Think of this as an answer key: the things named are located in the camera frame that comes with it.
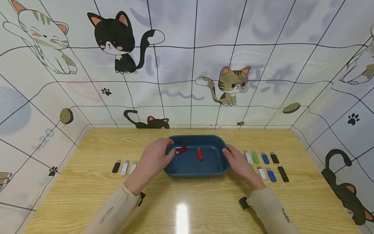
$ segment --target grid lines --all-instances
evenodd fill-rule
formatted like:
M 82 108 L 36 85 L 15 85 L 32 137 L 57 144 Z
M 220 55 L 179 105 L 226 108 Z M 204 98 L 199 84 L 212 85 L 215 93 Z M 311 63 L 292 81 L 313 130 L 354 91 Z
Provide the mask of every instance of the grid lines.
M 305 66 L 306 66 L 306 64 L 308 63 L 308 61 L 309 61 L 309 59 L 311 58 L 311 56 L 313 55 L 313 53 L 314 53 L 314 51 L 316 50 L 316 48 L 317 47 L 325 47 L 325 48 L 334 48 L 334 49 L 342 49 L 342 48 L 349 48 L 349 47 L 355 47 L 355 46 L 360 46 L 361 48 L 363 48 L 363 47 L 368 47 L 367 45 L 366 45 L 366 43 L 370 40 L 370 39 L 372 39 L 372 37 L 370 37 L 367 41 L 366 41 L 366 43 L 365 44 L 363 44 L 363 45 L 361 45 L 361 44 L 357 44 L 357 45 L 350 45 L 350 46 L 344 46 L 344 47 L 333 47 L 333 46 L 327 46 L 327 45 L 320 45 L 319 43 L 321 42 L 321 40 L 322 40 L 322 38 L 323 38 L 323 36 L 325 35 L 325 33 L 327 32 L 327 30 L 329 29 L 329 27 L 330 27 L 330 25 L 332 24 L 332 22 L 334 21 L 334 19 L 335 19 L 335 17 L 336 17 L 336 15 L 339 13 L 339 10 L 341 9 L 341 7 L 343 6 L 343 4 L 345 3 L 345 0 L 343 1 L 343 3 L 340 5 L 340 7 L 339 7 L 339 9 L 338 9 L 338 11 L 336 12 L 336 14 L 334 15 L 334 17 L 333 17 L 333 19 L 331 20 L 331 22 L 330 22 L 330 24 L 328 25 L 328 27 L 326 28 L 326 30 L 325 30 L 325 32 L 323 33 L 323 35 L 322 35 L 322 37 L 320 38 L 320 40 L 318 41 L 318 43 L 317 44 L 315 44 L 315 43 L 279 43 L 278 44 L 278 40 L 279 40 L 279 38 L 280 38 L 280 36 L 281 36 L 281 34 L 282 34 L 282 31 L 283 31 L 283 29 L 284 29 L 284 27 L 285 27 L 285 25 L 286 25 L 286 23 L 287 23 L 287 19 L 288 19 L 288 17 L 289 17 L 289 15 L 291 14 L 291 11 L 292 11 L 292 9 L 293 9 L 293 7 L 294 7 L 294 4 L 295 4 L 295 2 L 296 2 L 296 0 L 294 1 L 294 3 L 293 3 L 293 5 L 292 5 L 292 7 L 291 7 L 291 9 L 290 9 L 290 12 L 289 12 L 289 14 L 288 14 L 288 17 L 287 17 L 287 19 L 286 19 L 286 21 L 285 21 L 285 23 L 284 23 L 284 25 L 283 25 L 283 27 L 282 27 L 282 30 L 281 30 L 281 32 L 279 33 L 279 36 L 278 36 L 278 39 L 277 39 L 277 41 L 276 41 L 276 43 L 275 44 L 240 44 L 240 45 L 237 45 L 236 44 L 236 42 L 237 42 L 237 38 L 238 38 L 238 35 L 239 35 L 239 30 L 240 30 L 240 26 L 241 26 L 241 23 L 242 23 L 242 19 L 243 19 L 243 15 L 244 15 L 244 11 L 245 11 L 245 6 L 246 6 L 246 3 L 247 3 L 247 0 L 245 1 L 245 4 L 244 4 L 244 8 L 243 8 L 243 12 L 242 12 L 242 16 L 241 16 L 241 19 L 240 19 L 240 23 L 239 23 L 239 27 L 238 27 L 238 31 L 237 31 L 237 35 L 236 35 L 236 39 L 235 39 L 235 43 L 233 44 L 233 45 L 208 45 L 208 46 L 198 46 L 198 47 L 196 47 L 196 24 L 197 24 L 197 5 L 198 5 L 198 2 L 197 2 L 198 0 L 196 0 L 196 15 L 195 15 L 195 27 L 194 27 L 194 30 L 195 30 L 195 32 L 194 32 L 194 47 L 178 47 L 178 46 L 166 46 L 166 45 L 159 45 L 159 46 L 157 46 L 157 45 L 153 45 L 153 50 L 154 50 L 154 55 L 155 55 L 155 60 L 156 60 L 156 70 L 157 70 L 157 83 L 152 83 L 152 82 L 143 82 L 143 81 L 126 81 L 126 78 L 125 78 L 125 76 L 123 75 L 123 78 L 124 78 L 124 81 L 92 81 L 91 80 L 91 78 L 89 77 L 89 75 L 88 75 L 88 73 L 87 73 L 87 71 L 86 71 L 86 69 L 83 67 L 83 64 L 79 61 L 79 59 L 78 59 L 78 57 L 75 55 L 75 53 L 74 53 L 74 51 L 73 51 L 73 49 L 78 49 L 78 48 L 81 48 L 81 47 L 69 47 L 70 49 L 71 49 L 71 51 L 72 51 L 72 53 L 74 54 L 74 56 L 75 56 L 75 58 L 79 61 L 79 63 L 81 64 L 81 66 L 82 66 L 82 68 L 84 69 L 84 71 L 85 71 L 85 73 L 87 74 L 87 76 L 89 77 L 89 79 L 90 79 L 90 81 L 87 81 L 87 82 L 65 82 L 65 81 L 57 81 L 56 80 L 56 78 L 54 77 L 54 75 L 49 71 L 49 69 L 45 66 L 45 69 L 50 73 L 50 75 L 54 78 L 54 80 L 55 80 L 55 82 L 50 82 L 50 83 L 47 83 L 47 84 L 45 84 L 43 87 L 41 87 L 41 89 L 39 90 L 39 92 L 37 92 L 34 96 L 32 96 L 32 98 L 30 98 L 29 100 L 21 93 L 21 92 L 19 92 L 8 80 L 6 80 L 1 74 L 0 74 L 0 76 L 1 77 L 3 77 L 4 78 L 4 80 L 6 81 L 6 82 L 8 82 L 15 90 L 17 90 L 26 100 L 27 100 L 27 102 L 25 103 L 25 104 L 23 104 L 21 107 L 19 107 L 17 110 L 15 110 L 11 115 L 9 115 L 5 120 L 3 120 L 2 122 L 0 122 L 0 125 L 1 124 L 3 124 L 7 119 L 9 119 L 14 113 L 16 113 L 18 110 L 20 110 L 22 107 L 24 107 L 26 104 L 28 104 L 28 103 L 31 103 L 31 105 L 32 106 L 34 106 L 40 113 L 42 113 L 53 125 L 54 125 L 54 128 L 53 128 L 53 130 L 52 131 L 54 131 L 55 130 L 55 128 L 58 128 L 65 136 L 67 136 L 57 125 L 58 125 L 58 123 L 59 122 L 57 122 L 57 124 L 54 124 L 53 122 L 52 122 L 52 120 L 51 119 L 49 119 L 42 111 L 40 111 L 31 101 L 33 100 L 33 98 L 34 97 L 36 97 L 37 95 L 39 95 L 40 93 L 41 93 L 41 91 L 43 90 L 43 88 L 44 87 L 47 87 L 49 84 L 52 84 L 52 83 L 58 83 L 59 84 L 59 86 L 63 89 L 63 91 L 66 93 L 66 95 L 70 98 L 70 100 L 74 103 L 74 106 L 72 106 L 71 108 L 73 108 L 73 107 L 77 107 L 78 109 L 79 109 L 79 107 L 106 107 L 106 109 L 108 110 L 108 113 L 109 113 L 109 115 L 110 115 L 110 117 L 112 118 L 112 120 L 113 120 L 113 122 L 114 122 L 114 124 L 108 124 L 108 125 L 115 125 L 117 128 L 119 128 L 118 127 L 118 125 L 126 125 L 126 124 L 117 124 L 115 121 L 114 121 L 114 119 L 113 119 L 113 117 L 112 117 L 112 115 L 111 115 L 111 113 L 110 113 L 110 111 L 109 111 L 109 109 L 108 109 L 108 107 L 111 107 L 111 105 L 106 105 L 105 104 L 105 102 L 104 102 L 104 100 L 103 100 L 103 98 L 100 96 L 100 94 L 99 94 L 99 92 L 98 92 L 98 90 L 96 89 L 96 87 L 95 87 L 95 85 L 94 85 L 94 83 L 95 82 L 125 82 L 126 83 L 126 85 L 127 85 L 127 89 L 128 89 L 128 91 L 129 91 L 129 94 L 130 94 L 130 98 L 131 98 L 131 104 L 132 104 L 132 107 L 126 107 L 126 106 L 115 106 L 115 107 L 124 107 L 124 108 L 133 108 L 134 110 L 135 110 L 135 106 L 134 106 L 134 103 L 133 103 L 133 100 L 132 100 L 132 97 L 131 97 L 131 93 L 130 93 L 130 88 L 129 88 L 129 86 L 128 86 L 128 82 L 134 82 L 134 83 L 136 83 L 136 82 L 139 82 L 139 83 L 151 83 L 151 84 L 157 84 L 158 85 L 158 90 L 159 90 L 159 93 L 160 93 L 160 98 L 161 98 L 161 106 L 140 106 L 140 107 L 162 107 L 162 110 L 163 110 L 163 115 L 164 115 L 164 118 L 165 118 L 165 112 L 164 112 L 164 107 L 179 107 L 179 106 L 164 106 L 163 105 L 163 101 L 162 101 L 162 95 L 161 95 L 161 91 L 160 91 L 160 85 L 163 85 L 163 84 L 170 84 L 170 83 L 160 83 L 160 81 L 159 81 L 159 71 L 158 71 L 158 64 L 157 64 L 157 57 L 156 57 L 156 47 L 158 47 L 158 48 L 183 48 L 183 49 L 193 49 L 193 65 L 192 65 L 192 78 L 191 78 L 191 80 L 187 80 L 187 81 L 182 81 L 182 82 L 191 82 L 191 105 L 185 105 L 185 106 L 190 106 L 190 108 L 191 108 L 191 112 L 190 112 L 190 124 L 188 125 L 188 124 L 185 124 L 185 125 L 178 125 L 178 124 L 170 124 L 170 126 L 190 126 L 190 128 L 192 128 L 192 126 L 214 126 L 214 128 L 216 129 L 218 126 L 219 127 L 221 127 L 221 126 L 233 126 L 233 127 L 237 127 L 237 125 L 217 125 L 217 121 L 218 121 L 218 116 L 219 116 L 219 112 L 220 112 L 220 107 L 221 107 L 221 104 L 219 105 L 219 109 L 218 109 L 218 113 L 217 113 L 217 118 L 216 118 L 216 122 L 215 122 L 215 124 L 212 124 L 212 125 L 196 125 L 196 124 L 192 124 L 192 120 L 191 120 L 191 117 L 192 117 L 192 94 L 193 94 L 193 82 L 194 82 L 194 77 L 193 77 L 193 69 L 194 69 L 194 58 L 195 58 L 195 49 L 199 49 L 199 48 L 206 48 L 206 47 L 214 47 L 214 46 L 233 46 L 233 51 L 232 51 L 232 55 L 231 55 L 231 58 L 230 58 L 230 64 L 229 64 L 229 66 L 231 66 L 231 61 L 232 61 L 232 58 L 233 58 L 233 54 L 234 54 L 234 50 L 235 50 L 235 46 L 241 46 L 241 45 L 255 45 L 255 46 L 274 46 L 273 47 L 273 49 L 272 49 L 272 52 L 270 53 L 270 55 L 269 55 L 269 57 L 268 57 L 268 60 L 267 60 L 267 62 L 266 62 L 266 65 L 265 65 L 265 67 L 264 67 L 264 70 L 263 70 L 263 72 L 262 72 L 262 74 L 261 74 L 261 77 L 260 77 L 260 79 L 259 80 L 249 80 L 249 81 L 258 81 L 258 84 L 257 84 L 257 86 L 256 86 L 256 88 L 255 88 L 255 91 L 254 91 L 254 93 L 253 93 L 253 96 L 252 96 L 252 98 L 251 98 L 251 100 L 250 100 L 250 102 L 249 102 L 249 105 L 248 106 L 243 106 L 243 107 L 248 107 L 247 108 L 247 111 L 246 111 L 246 113 L 245 113 L 245 115 L 244 115 L 244 117 L 243 117 L 243 121 L 244 121 L 244 119 L 245 119 L 245 116 L 246 116 L 246 114 L 247 114 L 247 112 L 248 112 L 248 109 L 249 109 L 249 107 L 251 107 L 251 102 L 252 102 L 252 99 L 253 99 L 253 97 L 254 97 L 254 95 L 255 95 L 255 92 L 256 92 L 256 89 L 258 88 L 258 86 L 259 86 L 259 84 L 260 84 L 260 82 L 266 82 L 266 81 L 276 81 L 276 82 L 281 82 L 281 81 L 287 81 L 287 82 L 291 82 L 291 83 L 293 83 L 293 85 L 292 85 L 292 87 L 291 87 L 291 89 L 290 89 L 290 91 L 289 91 L 289 93 L 288 93 L 288 95 L 286 96 L 286 98 L 284 99 L 284 101 L 283 101 L 283 103 L 280 105 L 280 107 L 279 108 L 275 108 L 275 107 L 266 107 L 266 106 L 261 106 L 261 107 L 264 107 L 264 108 L 272 108 L 272 109 L 281 109 L 282 108 L 282 105 L 284 104 L 284 102 L 286 101 L 286 99 L 287 99 L 287 97 L 289 96 L 289 94 L 291 93 L 291 91 L 292 91 L 292 89 L 293 89 L 293 87 L 294 87 L 294 85 L 296 84 L 296 83 L 300 83 L 300 82 L 297 82 L 297 80 L 299 79 L 299 77 L 300 77 L 300 75 L 301 75 L 301 73 L 303 72 L 303 70 L 304 70 L 304 68 L 305 68 Z M 98 8 L 98 6 L 97 6 L 97 4 L 96 4 L 96 2 L 95 2 L 95 0 L 93 0 L 93 2 L 94 2 L 94 4 L 95 4 L 95 6 L 96 6 L 96 9 L 97 9 L 97 11 L 98 11 L 98 14 L 100 15 L 100 12 L 99 12 L 99 8 Z M 152 29 L 152 22 L 151 22 L 151 14 L 150 14 L 150 9 L 149 9 L 149 4 L 148 4 L 148 0 L 147 0 L 147 7 L 148 7 L 148 14 L 149 14 L 149 20 L 150 20 L 150 25 L 151 25 L 151 29 Z M 296 81 L 295 82 L 293 82 L 293 81 L 290 81 L 290 80 L 262 80 L 262 76 L 263 76 L 263 73 L 264 73 L 264 71 L 265 71 L 265 69 L 266 69 L 266 66 L 267 66 L 267 64 L 268 64 L 268 62 L 269 62 L 269 60 L 270 60 L 270 58 L 271 58 L 271 55 L 272 55 L 272 53 L 273 53 L 273 51 L 274 51 L 274 49 L 275 49 L 275 47 L 277 46 L 277 45 L 315 45 L 315 48 L 314 48 L 314 50 L 311 52 L 311 54 L 310 54 L 310 56 L 309 56 L 309 58 L 307 59 L 307 61 L 305 62 L 305 64 L 304 64 L 304 66 L 303 66 L 303 68 L 302 68 L 302 70 L 300 71 L 300 73 L 299 73 L 299 75 L 297 76 L 297 78 L 296 78 Z M 13 50 L 16 50 L 16 49 L 22 49 L 22 48 L 26 48 L 26 47 L 29 47 L 30 48 L 30 46 L 20 46 L 20 47 L 15 47 L 15 48 L 11 48 L 11 49 L 9 49 L 9 50 L 6 50 L 6 51 L 4 51 L 3 53 L 1 53 L 0 54 L 0 57 L 1 56 L 3 56 L 3 55 L 6 55 L 8 52 L 10 52 L 10 51 L 13 51 Z M 348 111 L 350 111 L 350 109 L 352 109 L 357 103 L 362 103 L 372 114 L 374 114 L 374 112 L 362 101 L 362 99 L 369 93 L 369 92 L 371 92 L 371 90 L 370 91 L 368 91 L 362 98 L 358 98 L 358 97 L 356 97 L 355 95 L 353 95 L 353 94 L 350 94 L 350 93 L 347 93 L 347 92 L 344 92 L 344 91 L 339 91 L 339 90 L 336 90 L 336 89 L 333 89 L 333 88 L 331 88 L 332 90 L 334 90 L 334 91 L 336 91 L 336 92 L 342 92 L 342 93 L 346 93 L 346 94 L 350 94 L 351 96 L 353 96 L 353 97 L 355 97 L 358 101 L 350 108 L 350 109 L 348 109 L 340 118 L 338 118 L 333 124 L 331 124 L 331 126 L 328 124 L 328 122 L 325 120 L 325 118 L 323 117 L 323 116 L 321 116 L 321 115 L 319 115 L 319 114 L 316 114 L 316 113 L 313 113 L 313 112 L 311 112 L 311 110 L 310 110 L 310 105 L 318 98 L 318 96 L 328 87 L 328 85 L 329 84 L 333 84 L 333 80 L 335 79 L 335 77 L 342 71 L 344 69 L 344 67 L 334 76 L 334 78 L 333 79 L 331 79 L 330 81 L 328 81 L 328 80 L 323 80 L 323 81 L 318 81 L 318 82 L 327 82 L 327 85 L 326 85 L 326 87 L 324 87 L 324 89 L 322 89 L 322 91 L 316 96 L 316 98 L 314 98 L 314 100 L 308 105 L 308 106 L 304 106 L 304 107 L 306 107 L 305 108 L 305 110 L 299 115 L 299 117 L 295 120 L 295 122 L 292 124 L 292 125 L 269 125 L 269 123 L 271 122 L 271 120 L 274 118 L 274 116 L 275 116 L 275 114 L 273 115 L 273 117 L 269 120 L 269 122 L 266 124 L 266 125 L 250 125 L 250 126 L 264 126 L 264 129 L 267 127 L 267 126 L 290 126 L 290 128 L 289 129 L 291 129 L 292 127 L 294 127 L 294 124 L 299 120 L 299 118 L 303 115 L 303 113 L 306 111 L 306 110 L 308 110 L 311 114 L 313 114 L 313 115 L 317 115 L 317 116 L 319 116 L 319 117 L 321 117 L 325 122 L 326 122 L 326 124 L 328 125 L 328 128 L 321 134 L 321 135 L 323 135 L 328 129 L 330 129 L 331 131 L 332 131 L 332 133 L 335 135 L 335 137 L 337 138 L 337 140 L 344 146 L 344 148 L 349 152 L 349 150 L 346 148 L 346 146 L 340 141 L 340 139 L 338 138 L 338 136 L 334 133 L 334 131 L 331 129 L 331 127 L 339 120 L 339 119 L 341 119 Z M 103 106 L 80 106 L 80 105 L 77 105 L 75 102 L 74 102 L 74 100 L 68 95 L 68 93 L 64 90 L 64 88 L 61 86 L 61 84 L 60 83 L 91 83 L 93 86 L 94 86 L 94 88 L 95 88 L 95 90 L 96 90 L 96 92 L 98 93 L 98 95 L 100 96 L 100 99 L 102 100 L 102 102 L 103 102 Z M 94 124 L 95 123 L 91 123 L 89 120 L 88 120 L 88 118 L 84 115 L 84 113 L 80 110 L 80 112 L 83 114 L 83 116 L 87 119 L 87 121 L 89 122 L 89 124 L 87 124 L 86 126 L 84 126 L 84 128 L 82 129 L 82 131 L 81 131 L 81 133 L 79 134 L 79 136 L 77 137 L 77 139 L 75 140 L 75 141 L 73 141 L 72 139 L 70 139 L 68 136 L 68 138 L 70 139 L 70 141 L 72 141 L 73 142 L 73 144 L 72 144 L 72 147 L 71 147 L 71 149 L 69 150 L 69 152 L 68 152 L 68 154 L 65 156 L 65 158 L 63 159 L 63 161 L 62 161 L 62 163 L 60 164 L 60 166 L 64 163 L 64 161 L 66 160 L 66 158 L 67 158 L 67 156 L 70 154 L 70 152 L 71 152 L 71 150 L 74 148 L 74 146 L 76 146 L 77 147 L 77 144 L 76 144 L 76 142 L 78 141 L 78 139 L 80 138 L 80 136 L 83 134 L 83 132 L 84 132 L 84 130 L 87 128 L 87 126 L 92 126 L 93 128 L 95 128 L 94 127 Z M 305 136 L 304 136 L 304 134 L 303 134 L 303 132 L 300 130 L 300 129 L 297 129 L 301 134 L 302 134 L 302 136 L 304 137 L 304 139 L 305 139 L 305 142 L 309 145 L 308 146 L 308 148 L 307 149 L 311 149 L 313 152 L 314 152 L 314 150 L 313 150 L 313 148 L 312 148 L 312 144 L 321 136 L 321 135 L 319 135 L 311 144 L 309 144 L 308 142 L 307 142 L 307 140 L 306 140 L 306 138 L 305 138 Z M 17 149 L 18 151 L 20 151 L 20 152 L 22 152 L 22 153 L 24 153 L 25 155 L 27 155 L 28 156 L 28 158 L 25 160 L 25 162 L 21 165 L 21 167 L 13 174 L 13 176 L 12 176 L 12 178 L 10 179 L 10 181 L 14 178 L 14 176 L 15 176 L 15 174 L 16 173 L 18 173 L 18 171 L 19 170 L 21 170 L 21 168 L 25 165 L 25 163 L 30 159 L 30 158 L 32 158 L 32 159 L 34 159 L 34 160 L 36 160 L 36 161 L 38 161 L 39 163 L 41 163 L 41 164 L 43 164 L 44 166 L 47 166 L 48 168 L 50 168 L 48 165 L 46 165 L 46 164 L 44 164 L 43 162 L 41 162 L 41 161 L 39 161 L 39 160 L 37 160 L 37 159 L 35 159 L 35 158 L 33 158 L 33 154 L 34 154 L 34 152 L 38 149 L 38 148 L 36 148 L 35 150 L 34 150 L 34 152 L 31 154 L 31 155 L 28 155 L 27 153 L 25 153 L 24 151 L 22 151 L 22 150 L 20 150 L 20 149 L 18 149 L 17 147 L 15 147 L 15 146 L 13 146 L 13 145 L 11 145 L 10 143 L 8 143 L 8 142 L 6 142 L 6 141 L 4 141 L 4 140 L 2 140 L 2 139 L 0 139 L 0 141 L 2 141 L 2 142 L 4 142 L 4 143 L 6 143 L 6 144 L 8 144 L 8 145 L 10 145 L 11 147 L 13 147 L 13 148 L 15 148 L 15 149 Z M 358 155 L 357 157 L 355 157 L 355 156 L 353 156 L 354 157 L 354 159 L 352 160 L 352 161 L 355 161 L 355 160 L 357 160 L 357 162 L 358 162 L 358 164 L 360 165 L 360 163 L 359 163 L 359 161 L 358 161 L 358 158 L 360 158 L 362 155 L 364 155 L 364 154 L 366 154 L 367 152 L 369 152 L 370 150 L 372 150 L 374 148 L 374 146 L 373 147 L 371 147 L 370 149 L 368 149 L 367 151 L 365 151 L 364 153 L 362 153 L 362 154 L 360 154 L 360 155 Z M 342 168 L 340 168 L 340 169 L 338 169 L 335 173 L 337 173 L 338 171 L 340 171 L 341 169 L 343 169 L 345 166 L 343 166 Z M 14 207 L 17 207 L 17 208 L 21 208 L 21 209 L 26 209 L 26 210 L 29 210 L 30 212 L 29 212 L 29 214 L 31 213 L 31 211 L 36 211 L 36 210 L 34 210 L 34 207 L 35 207 L 35 205 L 37 204 L 37 202 L 38 202 L 38 200 L 40 199 L 40 197 L 42 196 L 42 194 L 43 194 L 43 192 L 44 192 L 44 190 L 46 189 L 46 187 L 48 186 L 48 184 L 51 182 L 51 180 L 52 180 L 53 178 L 51 178 L 50 180 L 49 180 L 49 182 L 46 184 L 46 186 L 44 187 L 44 189 L 43 189 L 43 191 L 41 192 L 41 194 L 40 194 L 40 196 L 39 196 L 39 198 L 36 200 L 36 202 L 35 202 L 35 204 L 33 205 L 33 207 L 32 207 L 32 209 L 29 209 L 29 208 L 26 208 L 26 207 L 20 207 L 20 206 L 15 206 L 15 205 L 12 205 L 12 204 L 7 204 L 7 203 L 2 203 L 2 202 L 0 202 L 0 204 L 3 204 L 3 205 L 7 205 L 7 206 L 14 206 Z

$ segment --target wall backdrop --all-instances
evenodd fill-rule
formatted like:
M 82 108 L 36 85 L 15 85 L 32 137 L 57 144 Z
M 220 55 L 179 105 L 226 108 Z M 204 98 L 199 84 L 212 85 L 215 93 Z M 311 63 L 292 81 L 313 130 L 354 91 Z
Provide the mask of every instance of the wall backdrop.
M 0 0 L 1 232 L 22 232 L 92 128 L 259 128 L 293 131 L 373 233 L 372 9 Z

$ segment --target black cat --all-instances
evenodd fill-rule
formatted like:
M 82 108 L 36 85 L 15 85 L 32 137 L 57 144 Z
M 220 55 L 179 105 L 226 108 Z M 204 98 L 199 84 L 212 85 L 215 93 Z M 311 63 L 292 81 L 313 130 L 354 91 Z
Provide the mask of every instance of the black cat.
M 130 117 L 128 116 L 128 113 L 138 113 L 138 112 L 136 110 L 125 110 L 125 112 L 123 113 L 123 115 L 130 122 L 135 124 L 137 128 L 170 128 L 168 124 L 169 119 L 155 119 L 154 117 L 149 116 L 147 119 L 147 122 L 148 122 L 147 124 L 142 123 L 142 122 L 137 123 L 137 122 L 134 122 L 132 119 L 130 119 Z
M 133 73 L 144 65 L 145 50 L 150 45 L 148 38 L 153 37 L 155 33 L 158 34 L 156 37 L 165 39 L 163 33 L 159 30 L 153 29 L 145 32 L 140 41 L 140 60 L 136 66 L 129 55 L 135 47 L 135 39 L 132 34 L 130 19 L 126 13 L 118 12 L 115 19 L 105 19 L 94 13 L 87 13 L 87 16 L 95 26 L 97 44 L 105 53 L 115 55 L 114 68 L 117 73 Z
M 326 155 L 326 168 L 323 169 L 322 175 L 335 195 L 343 203 L 343 206 L 348 210 L 348 213 L 353 215 L 352 219 L 357 225 L 363 225 L 365 221 L 374 222 L 372 213 L 370 213 L 356 197 L 355 186 L 350 183 L 336 184 L 336 175 L 329 168 L 329 161 L 335 154 L 340 154 L 343 157 L 344 163 L 349 167 L 352 166 L 352 162 L 346 153 L 340 149 L 332 149 Z

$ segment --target red usb flash drive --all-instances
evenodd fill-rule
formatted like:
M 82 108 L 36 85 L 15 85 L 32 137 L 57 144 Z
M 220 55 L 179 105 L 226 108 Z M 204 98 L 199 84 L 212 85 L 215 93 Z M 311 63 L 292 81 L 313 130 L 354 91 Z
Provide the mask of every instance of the red usb flash drive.
M 178 149 L 175 153 L 180 154 L 187 150 L 187 146 L 183 146 L 182 148 Z
M 197 148 L 197 156 L 199 157 L 199 160 L 200 160 L 200 161 L 203 160 L 203 153 L 201 152 L 201 149 L 200 149 L 200 148 Z

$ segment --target blue usb flash drive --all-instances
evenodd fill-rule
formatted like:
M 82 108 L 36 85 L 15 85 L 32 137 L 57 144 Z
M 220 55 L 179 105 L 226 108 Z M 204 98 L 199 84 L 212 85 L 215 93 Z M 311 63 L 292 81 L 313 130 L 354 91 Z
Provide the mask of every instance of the blue usb flash drive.
M 261 152 L 261 154 L 262 154 L 262 159 L 264 160 L 264 163 L 269 164 L 270 162 L 265 152 Z
M 270 180 L 272 182 L 277 182 L 277 179 L 275 178 L 274 172 L 272 170 L 270 170 L 270 168 L 267 169 L 267 174 L 269 175 Z

